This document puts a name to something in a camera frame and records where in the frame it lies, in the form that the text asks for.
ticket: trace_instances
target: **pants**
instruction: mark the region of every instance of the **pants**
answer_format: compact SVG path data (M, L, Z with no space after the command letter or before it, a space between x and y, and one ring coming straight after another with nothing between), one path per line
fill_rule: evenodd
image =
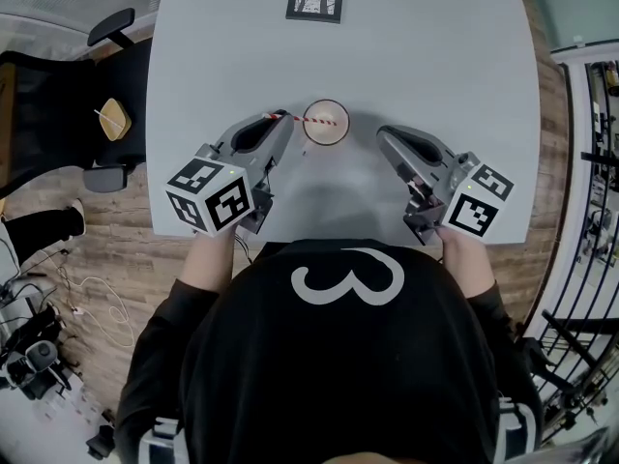
M81 235L84 223L75 208L50 210L19 217L5 222L17 260L21 265L40 249L58 241L67 241L71 236Z

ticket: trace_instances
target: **straw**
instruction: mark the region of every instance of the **straw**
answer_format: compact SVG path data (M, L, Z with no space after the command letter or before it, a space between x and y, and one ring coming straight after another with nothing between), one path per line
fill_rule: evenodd
M281 117L283 117L283 115L279 115L277 113L263 113L262 114L263 119L276 120L276 119L280 119ZM330 120L311 119L308 117L297 117L295 115L293 115L292 118L296 120L297 122L313 122L315 124L324 124L325 126L336 126L337 125L335 122L330 121Z
M109 122L110 124L113 124L114 126L116 126L118 129L122 130L122 126L119 126L118 124L116 124L112 119L110 119L109 117L107 117L106 115L103 115L99 110L95 110L95 113L97 115L99 115L100 117L106 119L107 122Z

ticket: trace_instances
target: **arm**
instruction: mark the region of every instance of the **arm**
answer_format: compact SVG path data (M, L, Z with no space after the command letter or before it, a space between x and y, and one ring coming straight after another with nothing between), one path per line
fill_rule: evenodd
M490 267L486 246L456 231L440 228L443 261L471 304L480 322L492 356L498 389L514 402L531 408L538 428L542 424L542 403L522 354L514 344L511 318Z
M178 418L179 377L193 333L230 283L234 228L199 235L169 297L139 337L121 393L115 432L123 463L136 463L139 441L158 417Z

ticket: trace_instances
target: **shoe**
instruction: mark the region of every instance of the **shoe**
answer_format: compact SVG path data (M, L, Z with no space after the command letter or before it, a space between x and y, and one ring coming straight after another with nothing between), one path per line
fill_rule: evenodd
M71 240L73 237L81 237L86 234L86 216L84 215L84 205L81 204L81 201L79 199L76 199L74 203L71 205L71 207L76 209L81 215L81 224L82 224L83 230L81 234L71 236L69 240Z

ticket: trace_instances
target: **small wooden tray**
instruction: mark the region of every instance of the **small wooden tray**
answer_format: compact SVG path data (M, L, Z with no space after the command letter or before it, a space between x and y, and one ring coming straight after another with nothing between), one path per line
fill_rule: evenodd
M110 98L105 102L105 105L101 109L101 113L122 127L122 130L119 130L104 117L99 117L99 122L103 128L103 132L105 132L105 135L110 141L118 141L119 139L122 139L132 126L132 119L130 119L129 115L127 115L123 105L113 98Z

